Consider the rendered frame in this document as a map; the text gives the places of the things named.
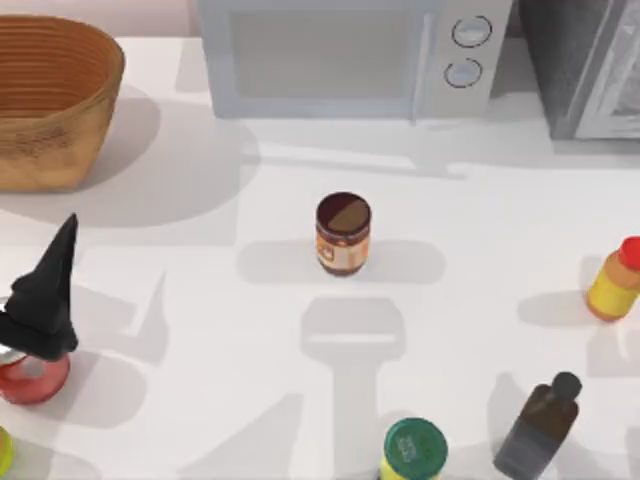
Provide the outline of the brown jar with label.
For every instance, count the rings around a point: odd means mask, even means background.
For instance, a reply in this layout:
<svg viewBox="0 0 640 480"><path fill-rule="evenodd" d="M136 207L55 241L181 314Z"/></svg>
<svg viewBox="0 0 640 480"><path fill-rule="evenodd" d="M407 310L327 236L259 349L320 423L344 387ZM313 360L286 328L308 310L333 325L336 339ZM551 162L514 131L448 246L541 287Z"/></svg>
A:
<svg viewBox="0 0 640 480"><path fill-rule="evenodd" d="M334 276L350 276L366 263L369 254L372 211L361 196L334 192L316 208L316 256Z"/></svg>

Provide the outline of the pale microwave oven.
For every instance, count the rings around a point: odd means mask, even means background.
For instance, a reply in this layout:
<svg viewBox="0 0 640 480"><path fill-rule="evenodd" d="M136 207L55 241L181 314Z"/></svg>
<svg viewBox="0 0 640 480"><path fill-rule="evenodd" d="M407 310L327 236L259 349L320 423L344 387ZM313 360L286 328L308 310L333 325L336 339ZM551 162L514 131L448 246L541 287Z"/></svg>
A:
<svg viewBox="0 0 640 480"><path fill-rule="evenodd" d="M484 111L512 0L197 0L213 109L227 119L407 119L423 16L432 15L421 115L468 118ZM456 22L492 24L488 41L462 48ZM445 68L483 67L455 89Z"/></svg>

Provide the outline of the microwave knob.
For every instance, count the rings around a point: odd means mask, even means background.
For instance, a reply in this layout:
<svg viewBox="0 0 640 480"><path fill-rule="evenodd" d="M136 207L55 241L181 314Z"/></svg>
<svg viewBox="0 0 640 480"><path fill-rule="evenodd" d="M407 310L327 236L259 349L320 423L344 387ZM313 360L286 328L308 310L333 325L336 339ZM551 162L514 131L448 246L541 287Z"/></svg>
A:
<svg viewBox="0 0 640 480"><path fill-rule="evenodd" d="M446 83L455 89L465 89L474 86L482 78L482 75L482 65L472 58L450 63L443 73Z"/></svg>
<svg viewBox="0 0 640 480"><path fill-rule="evenodd" d="M491 34L491 22L481 15L460 19L452 29L453 41L462 48L479 47L489 40Z"/></svg>

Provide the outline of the yellow jar with green lid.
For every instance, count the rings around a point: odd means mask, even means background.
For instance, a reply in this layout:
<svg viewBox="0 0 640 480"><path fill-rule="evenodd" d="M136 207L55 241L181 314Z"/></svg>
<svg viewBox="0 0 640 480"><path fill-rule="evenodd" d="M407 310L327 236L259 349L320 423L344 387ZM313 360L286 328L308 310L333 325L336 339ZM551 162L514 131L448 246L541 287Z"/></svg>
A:
<svg viewBox="0 0 640 480"><path fill-rule="evenodd" d="M449 448L442 431L420 417L407 417L386 432L379 480L440 480Z"/></svg>

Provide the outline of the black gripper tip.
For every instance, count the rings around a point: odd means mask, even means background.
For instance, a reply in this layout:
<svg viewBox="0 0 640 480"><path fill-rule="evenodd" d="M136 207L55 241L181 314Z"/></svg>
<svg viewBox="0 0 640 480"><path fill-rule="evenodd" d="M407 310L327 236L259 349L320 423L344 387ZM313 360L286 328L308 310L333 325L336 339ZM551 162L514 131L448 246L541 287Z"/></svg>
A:
<svg viewBox="0 0 640 480"><path fill-rule="evenodd" d="M78 227L71 214L33 270L12 283L0 312L0 345L51 362L77 349L71 279Z"/></svg>

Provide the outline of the dark brown bottle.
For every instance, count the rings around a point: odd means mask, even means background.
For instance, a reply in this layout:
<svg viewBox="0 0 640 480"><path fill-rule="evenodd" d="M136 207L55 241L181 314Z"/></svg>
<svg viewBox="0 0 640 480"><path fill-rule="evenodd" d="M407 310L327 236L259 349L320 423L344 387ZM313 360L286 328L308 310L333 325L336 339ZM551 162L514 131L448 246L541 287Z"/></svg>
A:
<svg viewBox="0 0 640 480"><path fill-rule="evenodd" d="M494 456L496 469L511 480L540 480L578 417L581 390L568 371L538 384Z"/></svg>

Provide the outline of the yellow bottle with red cap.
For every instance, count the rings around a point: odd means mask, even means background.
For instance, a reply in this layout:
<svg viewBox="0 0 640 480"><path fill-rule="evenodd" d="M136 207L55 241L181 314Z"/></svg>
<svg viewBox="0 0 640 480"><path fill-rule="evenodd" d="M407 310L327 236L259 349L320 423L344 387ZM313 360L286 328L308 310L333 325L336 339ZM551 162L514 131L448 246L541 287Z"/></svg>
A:
<svg viewBox="0 0 640 480"><path fill-rule="evenodd" d="M625 238L604 261L586 294L590 311L603 321L624 318L640 296L640 236Z"/></svg>

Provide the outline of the brown woven basket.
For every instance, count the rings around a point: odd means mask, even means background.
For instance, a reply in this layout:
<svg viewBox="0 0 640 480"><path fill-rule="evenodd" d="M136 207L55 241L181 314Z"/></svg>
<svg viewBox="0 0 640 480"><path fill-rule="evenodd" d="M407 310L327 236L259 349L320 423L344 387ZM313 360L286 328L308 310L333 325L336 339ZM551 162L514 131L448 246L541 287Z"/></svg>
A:
<svg viewBox="0 0 640 480"><path fill-rule="evenodd" d="M0 14L0 192L74 189L104 144L125 70L84 22Z"/></svg>

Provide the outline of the red can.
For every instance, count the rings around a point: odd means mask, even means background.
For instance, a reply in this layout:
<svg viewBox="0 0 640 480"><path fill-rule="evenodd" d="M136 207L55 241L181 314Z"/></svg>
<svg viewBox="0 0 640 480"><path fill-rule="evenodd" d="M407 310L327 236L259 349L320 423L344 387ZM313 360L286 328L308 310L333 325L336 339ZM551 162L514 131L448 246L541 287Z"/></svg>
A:
<svg viewBox="0 0 640 480"><path fill-rule="evenodd" d="M43 403L63 388L70 369L68 354L47 361L0 345L0 397L16 405Z"/></svg>

